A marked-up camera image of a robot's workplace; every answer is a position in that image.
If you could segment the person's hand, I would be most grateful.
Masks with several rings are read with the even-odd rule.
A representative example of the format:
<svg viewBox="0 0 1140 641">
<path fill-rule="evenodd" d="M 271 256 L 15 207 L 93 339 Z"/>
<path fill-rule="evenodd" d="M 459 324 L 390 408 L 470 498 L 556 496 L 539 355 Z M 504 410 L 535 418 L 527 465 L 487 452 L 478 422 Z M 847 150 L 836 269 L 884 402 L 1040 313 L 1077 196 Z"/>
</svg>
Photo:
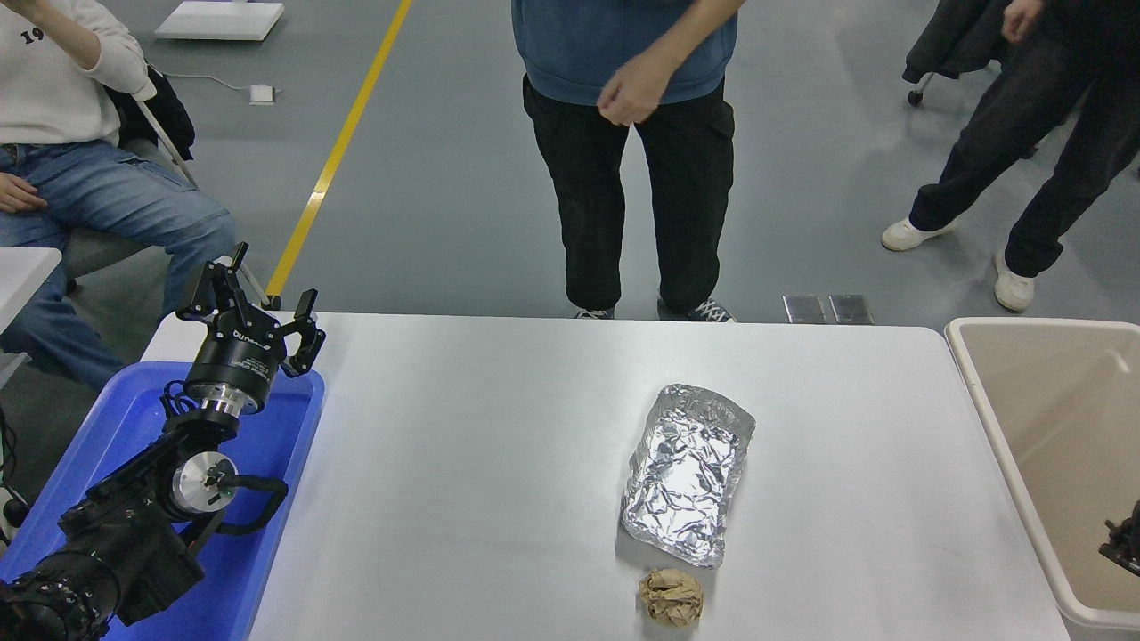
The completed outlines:
<svg viewBox="0 0 1140 641">
<path fill-rule="evenodd" d="M 44 210 L 48 206 L 44 198 L 40 198 L 36 187 L 26 182 L 16 175 L 0 175 L 0 208 L 8 216 L 24 216 Z"/>
<path fill-rule="evenodd" d="M 1003 9 L 1001 34 L 1009 44 L 1020 44 L 1037 24 L 1044 9 L 1042 0 L 1013 0 Z"/>
<path fill-rule="evenodd" d="M 671 81 L 671 65 L 654 52 L 640 52 L 614 71 L 598 95 L 598 114 L 612 125 L 637 125 L 651 117 Z"/>
</svg>

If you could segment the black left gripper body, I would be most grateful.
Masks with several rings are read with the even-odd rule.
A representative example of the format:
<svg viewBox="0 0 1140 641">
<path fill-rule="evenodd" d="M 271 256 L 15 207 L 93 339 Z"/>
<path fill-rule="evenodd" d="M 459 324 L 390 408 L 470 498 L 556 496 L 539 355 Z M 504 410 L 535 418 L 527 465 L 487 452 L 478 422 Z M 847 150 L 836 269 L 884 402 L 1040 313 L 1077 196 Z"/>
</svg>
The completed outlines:
<svg viewBox="0 0 1140 641">
<path fill-rule="evenodd" d="M 254 308 L 215 313 L 207 324 L 207 341 L 192 363 L 184 389 L 203 399 L 218 386 L 239 390 L 249 404 L 262 404 L 284 358 L 280 323 Z"/>
</svg>

